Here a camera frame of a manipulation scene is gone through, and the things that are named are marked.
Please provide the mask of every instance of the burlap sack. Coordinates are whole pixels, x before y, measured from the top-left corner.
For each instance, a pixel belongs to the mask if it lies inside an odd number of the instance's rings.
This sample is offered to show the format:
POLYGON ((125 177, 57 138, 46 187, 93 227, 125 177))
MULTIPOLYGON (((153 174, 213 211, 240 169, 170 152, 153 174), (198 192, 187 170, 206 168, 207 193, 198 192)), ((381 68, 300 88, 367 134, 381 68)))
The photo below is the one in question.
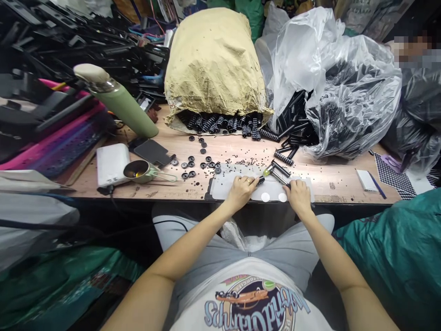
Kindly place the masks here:
POLYGON ((266 106, 265 83, 245 15, 226 8, 199 11, 179 25, 164 84, 170 105, 166 124, 188 132, 175 116, 193 112, 240 116, 273 111, 266 106))

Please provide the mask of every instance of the small metal cup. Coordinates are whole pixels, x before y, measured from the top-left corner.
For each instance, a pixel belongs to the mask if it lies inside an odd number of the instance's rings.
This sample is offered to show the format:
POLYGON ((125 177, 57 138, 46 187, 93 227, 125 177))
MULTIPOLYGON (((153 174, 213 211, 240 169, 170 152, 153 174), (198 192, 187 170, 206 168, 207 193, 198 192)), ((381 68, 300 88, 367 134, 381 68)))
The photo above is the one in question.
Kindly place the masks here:
POLYGON ((178 180, 178 177, 166 174, 165 172, 160 172, 157 167, 145 160, 136 160, 128 163, 125 166, 123 173, 127 179, 139 184, 152 181, 155 177, 168 182, 176 182, 178 180))

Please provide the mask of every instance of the wooden table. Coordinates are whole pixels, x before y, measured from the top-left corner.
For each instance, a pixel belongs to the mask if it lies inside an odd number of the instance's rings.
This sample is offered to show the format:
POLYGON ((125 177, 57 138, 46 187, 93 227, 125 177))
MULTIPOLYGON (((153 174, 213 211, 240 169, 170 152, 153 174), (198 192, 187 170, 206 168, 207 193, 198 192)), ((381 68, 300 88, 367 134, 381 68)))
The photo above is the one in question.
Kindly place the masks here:
MULTIPOLYGON (((193 155, 197 175, 192 180, 183 181, 181 174, 184 170, 181 165, 167 165, 162 171, 176 175, 178 181, 170 183, 155 179, 146 184, 134 182, 125 183, 116 187, 113 196, 116 199, 152 199, 152 200, 197 200, 204 199, 209 187, 209 180, 206 178, 204 170, 199 166, 205 162, 206 156, 211 156, 213 161, 225 163, 231 159, 233 163, 240 160, 247 162, 251 158, 265 162, 268 165, 273 159, 276 148, 280 148, 279 143, 262 139, 260 142, 244 139, 237 135, 228 136, 204 136, 207 143, 207 154, 200 153, 201 145, 197 139, 193 142, 188 140, 188 134, 168 128, 163 117, 170 111, 167 105, 162 106, 159 111, 157 126, 159 134, 153 139, 164 146, 169 151, 169 155, 176 154, 180 163, 188 162, 188 156, 193 155)), ((128 143, 136 136, 126 126, 118 131, 115 137, 107 141, 107 145, 114 143, 128 143)), ((385 151, 377 145, 373 151, 383 154, 385 151)), ((135 154, 130 154, 131 160, 139 159, 135 154)), ((301 151, 294 157, 294 166, 289 167, 289 171, 300 177, 310 177, 318 203, 349 203, 349 204, 393 204, 401 200, 398 192, 379 181, 375 158, 369 153, 357 157, 355 160, 347 161, 340 158, 329 158, 327 164, 314 164, 301 151), (368 170, 380 184, 387 199, 383 199, 379 193, 365 192, 358 179, 355 169, 368 170)), ((96 159, 86 167, 78 180, 72 186, 75 192, 68 195, 81 198, 105 198, 97 192, 96 159)))

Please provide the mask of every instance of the hand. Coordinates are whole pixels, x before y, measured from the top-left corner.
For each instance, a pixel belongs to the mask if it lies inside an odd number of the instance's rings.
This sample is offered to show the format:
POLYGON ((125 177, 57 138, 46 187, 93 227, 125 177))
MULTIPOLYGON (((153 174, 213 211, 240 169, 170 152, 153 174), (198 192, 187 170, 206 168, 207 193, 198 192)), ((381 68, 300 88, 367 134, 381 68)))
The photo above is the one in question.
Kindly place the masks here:
POLYGON ((234 178, 228 198, 224 201, 233 214, 247 204, 258 182, 259 179, 254 179, 254 177, 236 176, 234 178))
POLYGON ((291 189, 287 186, 283 186, 288 197, 289 204, 294 209, 295 213, 299 215, 300 219, 308 212, 312 212, 311 209, 311 191, 304 181, 301 179, 292 180, 290 182, 291 189))

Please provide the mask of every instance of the blue pen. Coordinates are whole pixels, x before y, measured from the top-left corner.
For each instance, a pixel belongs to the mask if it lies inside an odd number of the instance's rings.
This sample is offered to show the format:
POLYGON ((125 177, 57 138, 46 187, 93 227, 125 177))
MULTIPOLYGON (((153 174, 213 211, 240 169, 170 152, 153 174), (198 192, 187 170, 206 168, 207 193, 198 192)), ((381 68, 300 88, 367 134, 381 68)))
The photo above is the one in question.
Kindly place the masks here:
POLYGON ((370 172, 369 172, 369 175, 371 176, 375 186, 378 188, 378 191, 380 191, 380 194, 383 197, 383 199, 386 199, 386 195, 384 194, 383 190, 380 188, 380 186, 378 185, 377 181, 375 180, 375 178, 372 176, 372 174, 370 172))

